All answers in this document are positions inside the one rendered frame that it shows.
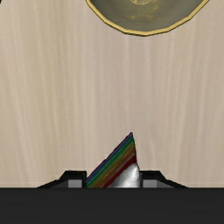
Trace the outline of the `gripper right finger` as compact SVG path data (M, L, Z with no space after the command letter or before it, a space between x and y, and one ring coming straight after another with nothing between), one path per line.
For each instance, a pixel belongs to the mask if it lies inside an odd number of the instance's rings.
M142 188L185 188L177 182L167 179L161 171L140 171Z

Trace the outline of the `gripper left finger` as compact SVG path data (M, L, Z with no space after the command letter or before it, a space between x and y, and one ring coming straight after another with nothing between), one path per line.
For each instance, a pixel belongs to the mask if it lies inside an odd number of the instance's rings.
M40 188L85 188L86 171L65 171L59 179L43 184Z

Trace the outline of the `rainbow layered cake wedge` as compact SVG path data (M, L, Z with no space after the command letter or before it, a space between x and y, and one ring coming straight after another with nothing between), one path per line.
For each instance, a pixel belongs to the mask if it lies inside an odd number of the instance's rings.
M87 177L87 188L107 188L131 165L136 164L136 145L130 132Z

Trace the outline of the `grey plate with gold rim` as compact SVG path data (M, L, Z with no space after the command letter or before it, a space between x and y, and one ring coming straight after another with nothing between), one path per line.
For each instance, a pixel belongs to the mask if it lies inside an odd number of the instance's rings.
M128 35L169 32L191 20L209 0L85 0L106 25Z

